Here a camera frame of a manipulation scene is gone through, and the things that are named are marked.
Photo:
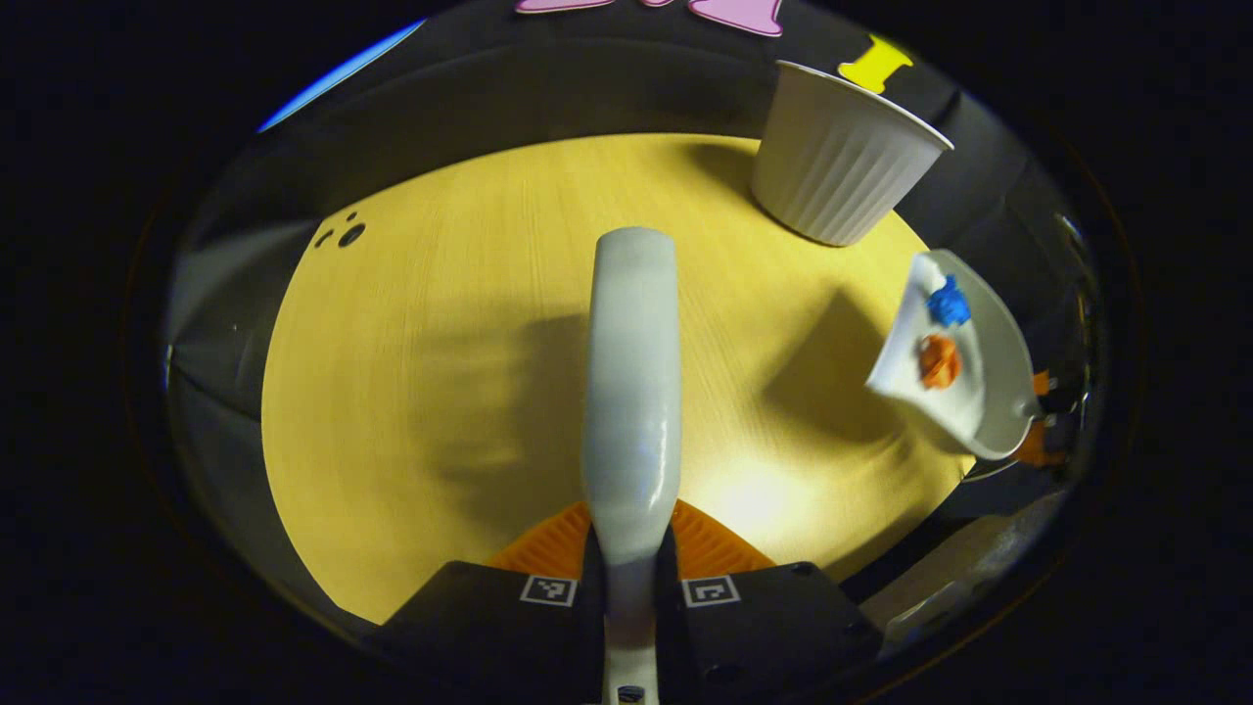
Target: pink paper cutout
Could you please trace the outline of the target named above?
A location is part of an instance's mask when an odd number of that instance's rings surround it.
[[[688,9],[707,20],[722,23],[736,29],[779,36],[783,28],[774,18],[778,16],[783,0],[692,0]]]
[[[521,0],[514,5],[514,11],[524,15],[538,15],[541,13],[560,13],[563,10],[599,8],[613,1],[614,0]]]

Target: light wood surface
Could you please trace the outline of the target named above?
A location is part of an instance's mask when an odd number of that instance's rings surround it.
[[[793,234],[748,193],[756,149],[554,142],[326,219],[274,326],[262,437],[283,525],[336,604],[386,621],[446,561],[486,561],[580,498],[593,254],[621,225],[678,248],[679,497],[838,580],[956,487],[972,460],[862,387],[925,244],[895,213],[848,248]]]

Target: orange gripper pad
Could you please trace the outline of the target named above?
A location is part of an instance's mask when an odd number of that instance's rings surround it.
[[[679,551],[679,579],[694,580],[774,567],[774,561],[753,548],[718,520],[679,500],[670,517]]]
[[[588,505],[575,502],[520,536],[492,556],[487,565],[534,576],[579,580],[583,577],[583,548],[590,527]]]
[[[588,506],[578,502],[524,533],[487,565],[554,579],[583,577],[583,551],[591,528]],[[717,520],[679,500],[670,516],[678,547],[679,579],[693,580],[774,566]]]

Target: white paper cup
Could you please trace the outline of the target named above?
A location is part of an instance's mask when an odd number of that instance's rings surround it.
[[[811,239],[852,244],[952,143],[847,80],[777,63],[779,83],[753,165],[753,195]]]

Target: orange clay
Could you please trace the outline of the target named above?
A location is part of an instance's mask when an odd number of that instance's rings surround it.
[[[927,389],[946,389],[961,374],[957,343],[944,334],[928,334],[922,341],[918,362],[922,368],[922,387]]]

